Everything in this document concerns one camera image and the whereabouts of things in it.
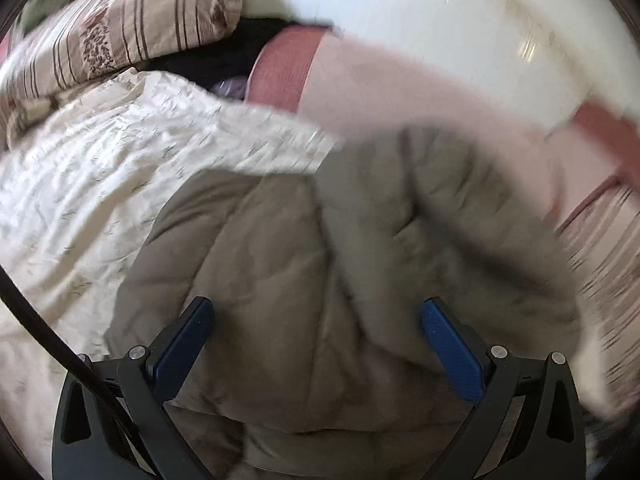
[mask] pink stripe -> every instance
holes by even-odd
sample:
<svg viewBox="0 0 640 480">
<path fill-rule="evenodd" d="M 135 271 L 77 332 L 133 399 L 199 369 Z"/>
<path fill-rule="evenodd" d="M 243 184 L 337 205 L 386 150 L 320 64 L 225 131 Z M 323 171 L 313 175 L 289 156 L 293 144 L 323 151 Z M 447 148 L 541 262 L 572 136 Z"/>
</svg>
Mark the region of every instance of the pink stripe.
<svg viewBox="0 0 640 480">
<path fill-rule="evenodd" d="M 640 191 L 640 137 L 635 125 L 631 121 L 615 118 L 604 106 L 594 101 L 584 102 L 575 113 L 573 122 L 618 158 L 622 164 L 622 180 Z"/>
<path fill-rule="evenodd" d="M 247 86 L 246 101 L 295 113 L 324 27 L 287 27 L 263 48 Z"/>
<path fill-rule="evenodd" d="M 589 193 L 587 198 L 585 198 L 582 202 L 580 202 L 578 207 L 574 209 L 574 211 L 569 215 L 569 217 L 564 222 L 562 222 L 562 224 L 558 228 L 558 231 L 559 232 L 564 231 L 568 227 L 568 225 L 578 217 L 580 213 L 582 213 L 585 209 L 587 209 L 588 206 L 590 206 L 593 202 L 599 199 L 605 191 L 611 189 L 612 187 L 617 187 L 619 185 L 620 185 L 619 178 L 616 177 L 615 175 L 610 176 L 607 180 L 605 180 L 602 184 L 600 184 L 596 189 L 594 189 L 591 193 Z"/>
</svg>

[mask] black fabric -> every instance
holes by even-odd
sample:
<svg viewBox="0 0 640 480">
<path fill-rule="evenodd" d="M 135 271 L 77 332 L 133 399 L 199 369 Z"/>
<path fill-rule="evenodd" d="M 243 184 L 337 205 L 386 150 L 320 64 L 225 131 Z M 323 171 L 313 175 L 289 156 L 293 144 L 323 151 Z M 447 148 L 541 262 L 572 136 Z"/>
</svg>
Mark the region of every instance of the black fabric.
<svg viewBox="0 0 640 480">
<path fill-rule="evenodd" d="M 280 18 L 240 18 L 224 40 L 151 60 L 147 70 L 164 70 L 211 90 L 236 76 L 249 76 L 262 48 L 281 30 L 297 25 Z"/>
<path fill-rule="evenodd" d="M 16 480 L 43 480 L 22 454 L 9 430 L 0 418 L 0 471 L 2 478 Z"/>
</svg>

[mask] wrinkled fabric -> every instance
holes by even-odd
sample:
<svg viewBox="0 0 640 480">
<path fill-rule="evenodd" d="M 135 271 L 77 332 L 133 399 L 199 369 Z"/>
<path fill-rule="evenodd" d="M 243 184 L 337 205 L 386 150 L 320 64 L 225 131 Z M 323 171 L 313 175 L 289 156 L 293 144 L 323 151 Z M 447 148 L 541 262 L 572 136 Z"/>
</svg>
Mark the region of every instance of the wrinkled fabric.
<svg viewBox="0 0 640 480">
<path fill-rule="evenodd" d="M 100 360 L 118 286 L 192 174 L 311 172 L 334 143 L 292 116 L 130 69 L 76 93 L 0 154 L 0 264 L 74 352 Z M 0 416 L 50 478 L 65 371 L 2 303 L 0 377 Z"/>
<path fill-rule="evenodd" d="M 219 478 L 421 478 L 468 413 L 418 325 L 431 296 L 520 356 L 571 356 L 580 331 L 554 233 L 434 127 L 313 176 L 194 175 L 118 291 L 111 352 L 195 296 L 216 328 L 170 410 Z"/>
</svg>

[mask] white bedsheet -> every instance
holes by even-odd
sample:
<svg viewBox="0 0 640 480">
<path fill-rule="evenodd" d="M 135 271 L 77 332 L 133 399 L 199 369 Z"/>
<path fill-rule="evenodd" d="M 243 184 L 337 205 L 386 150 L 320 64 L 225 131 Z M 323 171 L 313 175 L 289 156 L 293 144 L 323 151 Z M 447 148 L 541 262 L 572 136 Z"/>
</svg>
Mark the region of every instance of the white bedsheet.
<svg viewBox="0 0 640 480">
<path fill-rule="evenodd" d="M 131 69 L 0 155 L 0 263 L 75 352 L 99 360 L 116 290 L 189 176 L 213 166 L 313 171 L 333 145 L 292 116 Z M 0 415 L 46 478 L 64 377 L 0 304 Z"/>
</svg>

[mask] blue gripper pad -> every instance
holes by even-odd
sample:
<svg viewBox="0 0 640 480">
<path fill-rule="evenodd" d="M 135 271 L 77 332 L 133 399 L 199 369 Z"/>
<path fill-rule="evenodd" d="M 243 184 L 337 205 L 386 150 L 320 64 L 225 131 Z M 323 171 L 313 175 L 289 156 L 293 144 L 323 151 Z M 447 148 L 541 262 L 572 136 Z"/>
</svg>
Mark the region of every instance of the blue gripper pad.
<svg viewBox="0 0 640 480">
<path fill-rule="evenodd" d="M 175 399 L 214 325 L 213 304 L 195 298 L 182 315 L 162 330 L 150 346 L 148 372 L 158 403 Z"/>
<path fill-rule="evenodd" d="M 433 300 L 422 305 L 422 330 L 460 397 L 477 404 L 484 396 L 484 372 L 458 332 Z"/>
</svg>

